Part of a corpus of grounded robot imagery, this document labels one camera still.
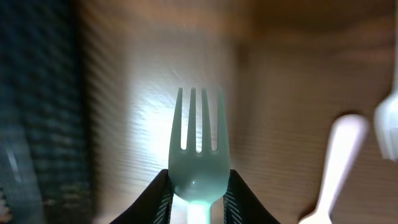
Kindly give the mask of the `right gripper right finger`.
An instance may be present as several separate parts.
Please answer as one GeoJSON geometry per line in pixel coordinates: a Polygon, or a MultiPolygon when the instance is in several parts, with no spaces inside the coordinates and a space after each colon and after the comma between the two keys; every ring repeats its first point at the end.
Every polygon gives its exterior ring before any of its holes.
{"type": "Polygon", "coordinates": [[[280,224],[234,169],[230,170],[223,208],[224,224],[280,224]]]}

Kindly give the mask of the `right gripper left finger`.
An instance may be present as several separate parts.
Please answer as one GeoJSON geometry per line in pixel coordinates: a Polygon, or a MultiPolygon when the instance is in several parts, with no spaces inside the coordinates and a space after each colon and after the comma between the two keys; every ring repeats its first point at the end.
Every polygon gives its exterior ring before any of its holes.
{"type": "Polygon", "coordinates": [[[173,197],[168,170],[162,169],[136,201],[111,224],[169,224],[173,197]]]}

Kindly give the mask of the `mint green plastic fork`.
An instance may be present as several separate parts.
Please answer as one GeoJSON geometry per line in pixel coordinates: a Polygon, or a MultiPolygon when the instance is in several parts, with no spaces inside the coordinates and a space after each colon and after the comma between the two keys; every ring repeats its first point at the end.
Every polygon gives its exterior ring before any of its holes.
{"type": "Polygon", "coordinates": [[[218,93],[217,148],[212,149],[206,90],[202,89],[201,152],[197,152],[196,89],[191,89],[186,148],[181,147],[182,93],[179,88],[172,123],[168,175],[175,195],[187,202],[187,223],[211,223],[211,206],[223,197],[230,177],[228,125],[223,92],[218,93]]]}

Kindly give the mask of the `dark green plastic basket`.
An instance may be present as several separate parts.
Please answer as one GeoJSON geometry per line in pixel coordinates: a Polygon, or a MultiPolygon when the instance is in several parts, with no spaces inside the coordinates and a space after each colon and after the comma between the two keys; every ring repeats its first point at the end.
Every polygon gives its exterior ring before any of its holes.
{"type": "Polygon", "coordinates": [[[1,0],[1,211],[91,223],[76,1],[1,0]]]}

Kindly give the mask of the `pale pink plastic fork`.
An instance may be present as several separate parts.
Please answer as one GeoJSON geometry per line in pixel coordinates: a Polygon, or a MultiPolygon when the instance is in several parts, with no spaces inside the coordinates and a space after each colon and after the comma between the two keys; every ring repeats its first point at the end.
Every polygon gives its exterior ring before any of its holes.
{"type": "Polygon", "coordinates": [[[368,121],[359,114],[345,114],[332,124],[317,204],[299,224],[331,224],[331,212],[367,132],[368,121]]]}

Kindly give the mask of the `white plastic fork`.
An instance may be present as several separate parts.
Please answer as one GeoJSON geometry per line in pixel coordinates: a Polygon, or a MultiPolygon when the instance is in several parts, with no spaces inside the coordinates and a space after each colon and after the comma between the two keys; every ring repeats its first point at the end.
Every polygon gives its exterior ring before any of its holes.
{"type": "Polygon", "coordinates": [[[374,112],[374,129],[382,157],[397,162],[397,1],[395,3],[394,75],[390,94],[374,112]]]}

